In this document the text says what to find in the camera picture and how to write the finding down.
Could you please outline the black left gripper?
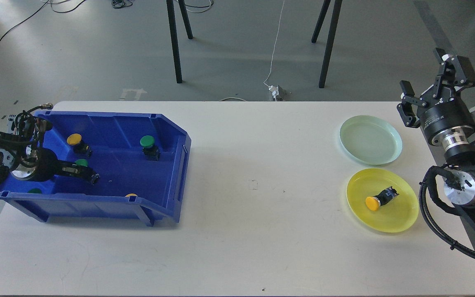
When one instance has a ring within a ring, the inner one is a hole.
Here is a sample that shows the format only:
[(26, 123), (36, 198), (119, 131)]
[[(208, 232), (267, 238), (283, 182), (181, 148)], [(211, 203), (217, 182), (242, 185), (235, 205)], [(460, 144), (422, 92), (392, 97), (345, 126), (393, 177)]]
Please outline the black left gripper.
[(24, 161), (23, 167), (24, 181), (47, 181), (53, 176), (75, 177), (96, 184), (98, 181), (98, 173), (93, 169), (87, 168), (86, 165), (79, 165), (74, 162), (60, 162), (57, 155), (48, 148), (42, 148), (39, 152), (38, 159), (34, 162)]

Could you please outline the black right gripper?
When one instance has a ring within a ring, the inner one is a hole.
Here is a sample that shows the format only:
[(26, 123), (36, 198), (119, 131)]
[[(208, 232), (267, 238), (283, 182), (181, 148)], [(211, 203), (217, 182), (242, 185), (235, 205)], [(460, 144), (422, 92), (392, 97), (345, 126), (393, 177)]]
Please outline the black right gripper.
[[(467, 57), (448, 54), (442, 48), (435, 48), (434, 54), (440, 68), (433, 86), (422, 94), (421, 100), (415, 96), (411, 83), (401, 80), (397, 111), (405, 127), (420, 127), (428, 145), (440, 146), (436, 138), (444, 130), (463, 127), (466, 137), (475, 133), (473, 116), (461, 100), (463, 90), (475, 87), (475, 70)], [(413, 106), (418, 107), (418, 117)]]

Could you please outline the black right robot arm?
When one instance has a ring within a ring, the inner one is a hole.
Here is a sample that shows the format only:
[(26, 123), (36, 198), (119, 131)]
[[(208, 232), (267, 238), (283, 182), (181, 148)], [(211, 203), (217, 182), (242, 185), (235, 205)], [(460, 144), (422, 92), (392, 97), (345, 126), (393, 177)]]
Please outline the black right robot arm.
[(452, 238), (436, 223), (427, 198), (447, 214), (464, 220), (475, 231), (475, 120), (461, 99), (461, 92), (475, 87), (475, 70), (470, 59), (435, 48), (439, 70), (434, 83), (416, 96), (409, 81), (400, 81), (398, 114), (405, 127), (420, 128), (430, 146), (444, 150), (445, 163), (430, 167), (420, 182), (419, 204), (428, 227), (451, 250), (475, 259), (475, 250)]

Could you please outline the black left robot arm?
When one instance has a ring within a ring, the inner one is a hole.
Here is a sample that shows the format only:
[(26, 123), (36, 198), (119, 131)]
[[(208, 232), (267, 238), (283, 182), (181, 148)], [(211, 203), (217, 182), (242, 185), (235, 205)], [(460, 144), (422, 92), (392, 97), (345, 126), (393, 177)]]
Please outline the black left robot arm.
[(34, 116), (38, 109), (53, 109), (50, 103), (21, 111), (11, 120), (8, 133), (0, 131), (0, 185), (13, 176), (20, 181), (45, 182), (54, 176), (76, 177), (96, 184), (100, 178), (94, 169), (76, 162), (58, 159), (44, 146), (45, 134), (53, 128), (48, 120)]

